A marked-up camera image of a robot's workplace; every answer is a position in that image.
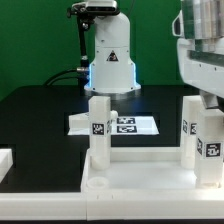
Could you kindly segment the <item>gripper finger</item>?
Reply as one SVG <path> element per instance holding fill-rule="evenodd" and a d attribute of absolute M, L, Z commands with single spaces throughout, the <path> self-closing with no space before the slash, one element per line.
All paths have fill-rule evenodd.
<path fill-rule="evenodd" d="M 218 98 L 216 95 L 206 92 L 204 90 L 200 90 L 199 93 L 200 93 L 203 105 L 206 109 L 217 108 L 219 106 Z"/>

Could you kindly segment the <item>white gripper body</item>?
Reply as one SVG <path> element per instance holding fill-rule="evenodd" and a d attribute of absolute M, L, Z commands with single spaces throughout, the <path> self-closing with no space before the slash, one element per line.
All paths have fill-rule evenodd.
<path fill-rule="evenodd" d="M 214 52 L 198 52 L 195 42 L 184 37 L 183 14 L 172 22 L 177 40 L 177 57 L 182 80 L 202 91 L 224 98 L 224 37 L 215 41 Z"/>

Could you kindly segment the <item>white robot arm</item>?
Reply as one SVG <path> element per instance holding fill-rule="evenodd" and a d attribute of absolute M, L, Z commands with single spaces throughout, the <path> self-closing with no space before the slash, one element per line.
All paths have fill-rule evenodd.
<path fill-rule="evenodd" d="M 180 75 L 200 90 L 205 107 L 214 108 L 224 98 L 224 0 L 180 2 L 172 23 Z M 129 53 L 130 23 L 116 0 L 85 0 L 84 12 L 96 24 L 95 59 L 86 89 L 104 94 L 139 89 Z"/>

